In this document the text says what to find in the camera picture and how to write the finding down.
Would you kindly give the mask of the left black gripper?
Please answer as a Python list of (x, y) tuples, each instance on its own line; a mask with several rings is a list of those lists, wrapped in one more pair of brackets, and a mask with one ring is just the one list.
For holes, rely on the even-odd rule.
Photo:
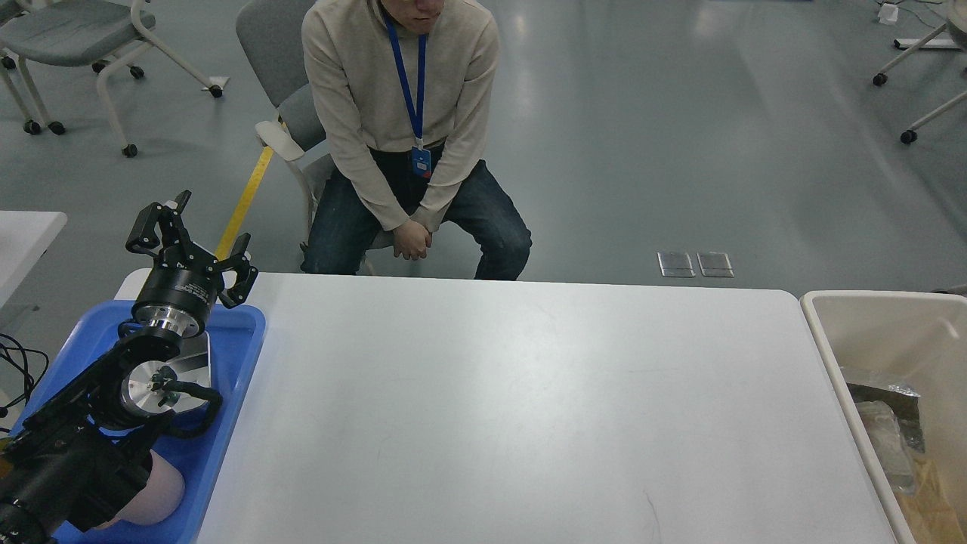
[[(125, 250), (148, 255), (153, 265), (132, 306), (132, 319), (181, 338), (204, 333), (215, 299), (225, 308), (245, 303), (259, 275), (248, 253), (249, 232), (240, 234), (220, 261), (196, 257), (182, 219), (190, 197), (190, 190), (183, 190), (172, 201), (148, 204), (125, 239)], [(224, 279), (228, 271), (234, 272), (231, 286)]]

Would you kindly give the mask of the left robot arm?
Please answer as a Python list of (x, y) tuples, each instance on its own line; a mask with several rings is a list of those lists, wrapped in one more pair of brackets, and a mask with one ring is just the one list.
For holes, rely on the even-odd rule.
[(217, 259), (191, 241), (190, 192), (141, 210), (125, 241), (153, 267), (76, 324), (2, 450), (4, 543), (196, 537), (265, 332), (246, 304), (248, 234)]

